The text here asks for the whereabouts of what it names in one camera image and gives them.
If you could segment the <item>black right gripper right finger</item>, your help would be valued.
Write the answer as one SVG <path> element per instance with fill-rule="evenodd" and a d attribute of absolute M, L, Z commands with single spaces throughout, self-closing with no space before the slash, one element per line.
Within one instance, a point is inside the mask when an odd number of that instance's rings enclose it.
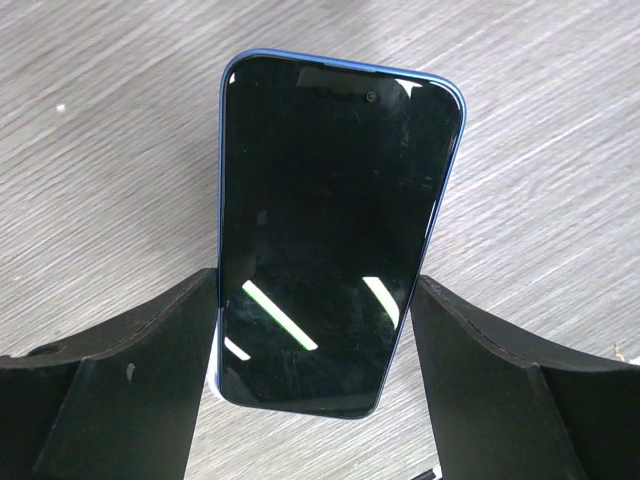
<path fill-rule="evenodd" d="M 447 479 L 635 479 L 639 369 L 534 335 L 422 277 L 411 316 Z"/>

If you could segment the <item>lilac phone case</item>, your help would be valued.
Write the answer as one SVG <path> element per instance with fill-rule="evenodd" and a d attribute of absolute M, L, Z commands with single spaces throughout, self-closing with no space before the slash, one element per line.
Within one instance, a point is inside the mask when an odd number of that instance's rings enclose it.
<path fill-rule="evenodd" d="M 217 310 L 216 321 L 214 325 L 214 334 L 213 340 L 211 344 L 211 352 L 206 372 L 206 384 L 211 391 L 211 393 L 220 400 L 223 400 L 224 397 L 220 393 L 219 389 L 219 347 L 220 347 L 220 319 L 221 319 L 221 309 Z"/>

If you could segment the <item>blue smartphone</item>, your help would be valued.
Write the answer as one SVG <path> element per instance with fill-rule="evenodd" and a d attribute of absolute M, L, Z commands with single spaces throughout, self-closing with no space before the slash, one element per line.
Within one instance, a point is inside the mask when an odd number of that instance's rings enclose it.
<path fill-rule="evenodd" d="M 220 88 L 219 389 L 359 419 L 381 396 L 466 121 L 451 81 L 275 49 Z"/>

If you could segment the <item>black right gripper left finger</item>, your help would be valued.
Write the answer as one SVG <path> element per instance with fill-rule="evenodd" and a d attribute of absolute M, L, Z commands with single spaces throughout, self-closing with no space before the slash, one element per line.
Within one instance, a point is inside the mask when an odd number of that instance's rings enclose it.
<path fill-rule="evenodd" d="M 202 269 L 78 334 L 1 359 L 5 479 L 181 479 L 208 366 L 217 273 Z"/>

